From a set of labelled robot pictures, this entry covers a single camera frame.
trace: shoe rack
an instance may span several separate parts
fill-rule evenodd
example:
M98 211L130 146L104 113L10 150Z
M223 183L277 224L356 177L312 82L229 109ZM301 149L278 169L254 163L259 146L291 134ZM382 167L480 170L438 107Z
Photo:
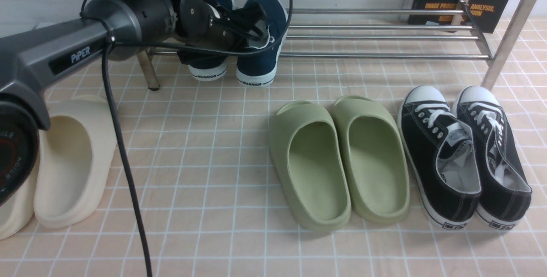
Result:
M518 36L525 25L531 10L537 0L520 0L509 23L509 26L497 49L493 50L484 34L475 26L473 16L465 0L460 0L455 10L408 10L408 9L295 9L295 14L323 14L323 15L449 15L455 19L467 16L469 24L453 24L445 26L408 25L408 24L371 24L371 25L338 25L338 24L292 24L291 29L317 30L397 30L409 31L422 30L431 34L405 35L405 34L370 34L370 35L342 35L342 34L289 34L288 40L358 40L358 41L462 41L476 43L480 53L321 53L310 52L281 52L281 56L289 58L336 58L336 59L429 59L429 60L479 60L485 61L488 69L484 75L481 86L491 90L498 79L500 72L506 63L508 56L517 41ZM471 35L436 35L435 31L468 31ZM148 49L139 54L138 61L141 65L145 79L150 90L158 90L159 82L152 66L152 56L171 55L176 56L176 51L164 49Z

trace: chrome rack bar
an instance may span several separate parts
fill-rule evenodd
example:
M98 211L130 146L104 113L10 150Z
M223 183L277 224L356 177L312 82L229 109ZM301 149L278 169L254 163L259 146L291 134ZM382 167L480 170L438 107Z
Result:
M175 50L152 49L150 55L176 56ZM481 60L488 59L488 55L447 54L447 53L295 53L281 52L285 58L342 58L342 59L438 59L438 60Z
M368 24L368 25L344 25L344 24L293 24L291 29L308 29L308 30L430 30L430 31L470 31L473 30L473 26L431 26L426 24L416 25L391 25L391 24Z
M488 90L492 90L498 76L502 72L503 66L506 64L507 59L512 51L512 48L524 28L528 16L532 12L537 0L520 0L515 13L509 22L506 33L503 35L502 41L498 46L496 54L493 59L487 61L488 71L482 80L482 86Z
M477 41L479 37L470 35L288 35L289 40L361 40L361 41Z
M482 33L482 30L477 26L475 17L471 13L469 6L465 2L465 0L459 0L459 5L463 7L465 12L467 13L467 18L469 19L471 24L473 24L473 31L471 31L471 35L473 35L474 37L477 37L476 44L480 52L484 55L488 55L490 59L492 59L494 55L492 55L492 50L490 49L490 45L488 45L488 41L486 40L484 33Z
M294 14L413 14L465 15L464 10L410 10L410 9L294 9Z

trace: black canvas sneaker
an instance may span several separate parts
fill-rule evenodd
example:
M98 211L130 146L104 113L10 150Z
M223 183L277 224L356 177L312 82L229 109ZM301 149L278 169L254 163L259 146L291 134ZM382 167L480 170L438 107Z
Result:
M429 220L446 230L465 227L481 194L470 127L431 86L406 96L397 123Z
M453 114L473 129L482 184L477 214L492 228L511 230L530 206L532 188L522 170L506 113L490 91L473 86L459 94Z

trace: shoe insole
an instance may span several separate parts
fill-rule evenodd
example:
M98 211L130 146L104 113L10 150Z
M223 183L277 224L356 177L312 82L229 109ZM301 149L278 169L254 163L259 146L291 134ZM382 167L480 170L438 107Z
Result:
M316 122L297 132L289 149L289 169L294 189L312 217L328 221L344 213L344 173L330 125Z
M82 196L90 174L92 151L87 131L80 122L69 117L51 119L51 129L45 133L44 169L41 194L48 203L42 213L58 216L66 213Z
M353 175L367 207L377 214L401 210L406 172L393 129L380 119L362 117L352 122L349 140Z

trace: cream slide sandal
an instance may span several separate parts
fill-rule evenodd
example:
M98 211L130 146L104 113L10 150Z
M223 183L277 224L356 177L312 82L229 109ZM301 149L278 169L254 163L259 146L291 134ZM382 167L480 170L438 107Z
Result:
M31 174L15 192L15 194L0 206L0 240L4 240L21 230L34 215L34 196L36 190L36 176L40 156L35 163Z
M98 207L116 147L105 99L80 96L49 111L51 128L40 131L35 215L48 228L80 222Z

